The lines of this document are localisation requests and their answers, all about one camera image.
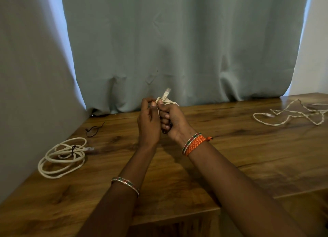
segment orange braided bracelet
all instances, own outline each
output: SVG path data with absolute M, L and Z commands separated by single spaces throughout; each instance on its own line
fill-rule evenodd
M 185 152 L 185 156 L 188 156 L 194 149 L 197 148 L 197 146 L 199 146 L 201 143 L 203 143 L 204 141 L 210 141 L 212 140 L 212 137 L 208 137 L 207 139 L 203 136 L 203 135 L 199 135 L 198 137 L 196 137 L 191 144 L 188 146 L 188 148 L 186 149 Z

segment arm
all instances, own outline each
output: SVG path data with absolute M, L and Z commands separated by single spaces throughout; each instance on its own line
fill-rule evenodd
M 119 174 L 119 177 L 130 180 L 138 188 L 142 185 L 160 138 L 160 120 L 156 104 L 148 108 L 148 102 L 151 101 L 152 98 L 142 100 L 138 117 L 139 147 Z M 114 182 L 86 220 L 77 237 L 125 236 L 132 220 L 136 200 L 137 193 L 133 189 L 123 183 Z
M 181 148 L 196 131 L 176 105 L 159 100 L 162 128 Z M 209 142 L 201 143 L 189 156 L 214 190 L 238 229 L 245 236 L 305 236 L 288 213 L 263 189 L 237 169 Z

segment wall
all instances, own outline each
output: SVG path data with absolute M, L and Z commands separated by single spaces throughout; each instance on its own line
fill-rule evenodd
M 0 22 L 1 202 L 88 115 L 49 2 L 0 0 Z
M 289 95 L 328 94 L 328 0 L 311 0 Z

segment beaded bangle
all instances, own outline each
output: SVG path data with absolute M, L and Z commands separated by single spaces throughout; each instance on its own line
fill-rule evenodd
M 196 149 L 201 143 L 203 143 L 204 141 L 210 141 L 212 140 L 212 137 L 208 137 L 207 139 L 203 136 L 203 135 L 199 135 L 198 137 L 196 137 L 191 143 L 190 145 L 187 147 L 186 151 L 185 151 L 185 156 L 188 156 L 194 149 Z
M 184 145 L 183 149 L 182 149 L 182 154 L 185 155 L 186 149 L 188 148 L 188 146 L 191 144 L 191 142 L 197 138 L 199 135 L 202 135 L 201 133 L 196 133 L 194 136 L 192 136 Z
M 137 193 L 137 197 L 139 197 L 139 193 L 140 193 L 140 191 L 139 191 L 138 187 L 135 186 L 131 181 L 129 181 L 129 180 L 127 180 L 127 179 L 124 179 L 124 178 L 122 178 L 122 177 L 113 177 L 113 178 L 112 178 L 112 184 L 113 184 L 113 182 L 115 182 L 115 181 L 117 181 L 117 182 L 121 182 L 121 183 L 123 183 L 123 184 L 129 186 L 131 189 L 133 189 L 133 190 Z

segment light blue curtain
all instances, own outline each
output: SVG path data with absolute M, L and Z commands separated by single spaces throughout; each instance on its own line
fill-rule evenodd
M 277 97 L 297 58 L 306 0 L 63 0 L 89 111 Z

